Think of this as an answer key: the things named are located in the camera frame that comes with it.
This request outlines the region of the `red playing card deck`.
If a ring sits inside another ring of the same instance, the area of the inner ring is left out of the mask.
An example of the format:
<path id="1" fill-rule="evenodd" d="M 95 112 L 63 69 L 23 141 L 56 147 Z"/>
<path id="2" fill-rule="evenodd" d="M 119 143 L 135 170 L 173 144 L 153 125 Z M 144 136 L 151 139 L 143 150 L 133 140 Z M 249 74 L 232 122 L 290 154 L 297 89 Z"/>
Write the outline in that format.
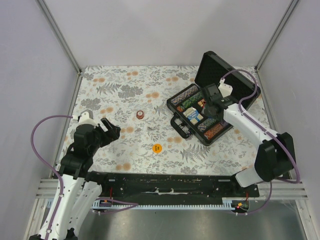
<path id="1" fill-rule="evenodd" d="M 201 99 L 201 100 L 198 102 L 198 105 L 199 105 L 200 107 L 202 107 L 202 100 L 204 100 L 204 98 Z"/>

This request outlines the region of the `blue playing card deck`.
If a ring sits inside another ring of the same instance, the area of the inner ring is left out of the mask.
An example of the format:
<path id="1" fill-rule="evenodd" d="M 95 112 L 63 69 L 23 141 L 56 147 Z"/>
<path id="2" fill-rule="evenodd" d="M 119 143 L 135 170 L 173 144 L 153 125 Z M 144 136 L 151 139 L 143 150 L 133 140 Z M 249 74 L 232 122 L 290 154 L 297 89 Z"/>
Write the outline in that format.
<path id="1" fill-rule="evenodd" d="M 189 107 L 183 112 L 183 115 L 193 124 L 196 125 L 199 123 L 204 117 L 194 108 Z"/>

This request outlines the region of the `yellow big blind button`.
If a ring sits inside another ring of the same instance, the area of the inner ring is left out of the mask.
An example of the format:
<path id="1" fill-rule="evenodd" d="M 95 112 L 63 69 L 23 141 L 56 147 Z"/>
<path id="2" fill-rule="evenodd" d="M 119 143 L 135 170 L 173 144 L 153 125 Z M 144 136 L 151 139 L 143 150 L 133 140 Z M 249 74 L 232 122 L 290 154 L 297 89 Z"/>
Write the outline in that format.
<path id="1" fill-rule="evenodd" d="M 159 154 L 162 150 L 163 150 L 163 147 L 159 143 L 156 143 L 152 146 L 152 151 L 156 154 Z"/>

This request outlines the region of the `triangular all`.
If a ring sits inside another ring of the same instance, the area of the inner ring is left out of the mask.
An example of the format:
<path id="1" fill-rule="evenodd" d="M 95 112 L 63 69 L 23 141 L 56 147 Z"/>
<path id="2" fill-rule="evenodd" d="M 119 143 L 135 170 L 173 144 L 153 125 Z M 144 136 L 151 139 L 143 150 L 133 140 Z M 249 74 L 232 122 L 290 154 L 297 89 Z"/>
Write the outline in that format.
<path id="1" fill-rule="evenodd" d="M 202 108 L 204 108 L 206 105 L 206 101 L 203 99 L 201 102 L 202 102 Z"/>

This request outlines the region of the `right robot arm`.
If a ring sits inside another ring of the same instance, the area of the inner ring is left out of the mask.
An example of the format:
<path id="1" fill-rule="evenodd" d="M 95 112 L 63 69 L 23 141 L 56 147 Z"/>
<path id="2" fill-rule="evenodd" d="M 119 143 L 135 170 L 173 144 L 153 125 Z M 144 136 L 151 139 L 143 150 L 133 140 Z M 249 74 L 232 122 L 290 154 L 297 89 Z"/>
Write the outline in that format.
<path id="1" fill-rule="evenodd" d="M 202 113 L 237 128 L 257 149 L 254 167 L 234 175 L 235 181 L 229 184 L 230 193 L 240 197 L 247 191 L 247 187 L 253 184 L 274 179 L 288 182 L 288 179 L 280 176 L 297 167 L 292 137 L 286 132 L 279 134 L 262 125 L 242 106 L 242 99 L 237 101 L 230 95 L 231 86 L 222 93 L 213 83 L 203 87 L 201 91 L 205 100 Z"/>

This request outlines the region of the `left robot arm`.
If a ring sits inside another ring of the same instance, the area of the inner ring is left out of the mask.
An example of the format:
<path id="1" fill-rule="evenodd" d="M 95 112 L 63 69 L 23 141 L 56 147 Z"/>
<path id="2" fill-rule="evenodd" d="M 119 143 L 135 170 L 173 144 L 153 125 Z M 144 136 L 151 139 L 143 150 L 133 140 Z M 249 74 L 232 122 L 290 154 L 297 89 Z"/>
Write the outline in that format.
<path id="1" fill-rule="evenodd" d="M 76 240 L 93 203 L 110 192 L 105 173 L 89 172 L 96 152 L 120 137 L 121 128 L 106 118 L 97 123 L 88 111 L 77 121 L 74 141 L 55 170 L 39 153 L 36 156 L 57 176 L 58 186 L 47 218 L 31 240 Z"/>

